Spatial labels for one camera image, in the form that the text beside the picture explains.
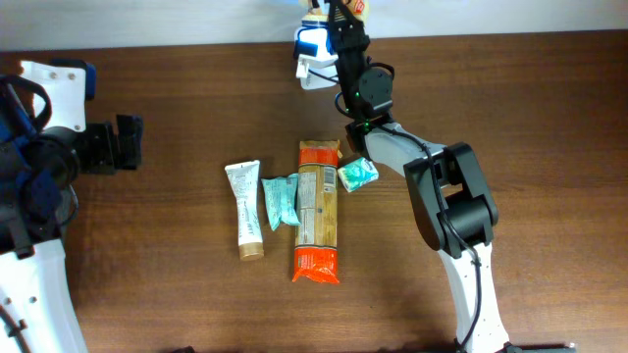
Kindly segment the green Kleenex tissue pack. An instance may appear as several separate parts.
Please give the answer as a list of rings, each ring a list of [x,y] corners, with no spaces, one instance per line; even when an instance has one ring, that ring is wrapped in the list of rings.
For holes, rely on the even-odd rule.
[[[339,168],[338,173],[347,192],[353,192],[379,179],[379,172],[373,162],[364,157]]]

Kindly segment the white cream tube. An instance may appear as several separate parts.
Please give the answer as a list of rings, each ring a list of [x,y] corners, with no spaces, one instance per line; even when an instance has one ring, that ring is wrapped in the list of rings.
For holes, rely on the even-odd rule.
[[[264,256],[257,210],[259,169],[259,160],[225,166],[236,200],[237,242],[241,261],[258,260]]]

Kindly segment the teal snack packet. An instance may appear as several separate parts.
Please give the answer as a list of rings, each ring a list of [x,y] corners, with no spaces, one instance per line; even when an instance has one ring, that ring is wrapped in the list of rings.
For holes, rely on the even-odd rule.
[[[262,179],[262,186],[271,230],[275,231],[280,224],[299,226],[295,209],[298,174]]]

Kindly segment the orange brown pasta packet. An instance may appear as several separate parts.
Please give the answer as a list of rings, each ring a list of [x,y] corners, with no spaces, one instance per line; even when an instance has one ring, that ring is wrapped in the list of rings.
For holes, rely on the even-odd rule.
[[[299,143],[293,280],[307,277],[338,284],[338,167],[337,140]]]

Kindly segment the yellow blue chip bag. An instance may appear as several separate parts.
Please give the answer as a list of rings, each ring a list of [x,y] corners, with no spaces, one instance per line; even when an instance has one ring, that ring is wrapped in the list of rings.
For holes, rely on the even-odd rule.
[[[368,0],[340,0],[340,2],[359,21],[368,18],[370,5]],[[307,25],[325,24],[329,21],[331,0],[299,0],[298,4],[306,9],[302,22]]]

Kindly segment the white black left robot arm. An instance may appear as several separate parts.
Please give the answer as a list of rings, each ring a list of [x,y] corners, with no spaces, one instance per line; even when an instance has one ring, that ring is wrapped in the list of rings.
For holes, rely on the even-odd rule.
[[[1,349],[87,349],[67,280],[64,234],[79,202],[80,174],[113,175],[141,164],[140,116],[85,132],[49,126],[44,87],[1,78]]]

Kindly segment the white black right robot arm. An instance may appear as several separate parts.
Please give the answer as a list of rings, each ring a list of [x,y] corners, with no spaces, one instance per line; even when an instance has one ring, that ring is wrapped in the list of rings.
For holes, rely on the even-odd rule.
[[[329,7],[328,47],[337,54],[335,104],[351,119],[352,149],[405,178],[418,230],[445,267],[458,352],[574,352],[573,343],[515,345],[502,323],[492,270],[495,200],[473,149],[431,143],[393,119],[392,66],[367,56],[364,23],[345,1]]]

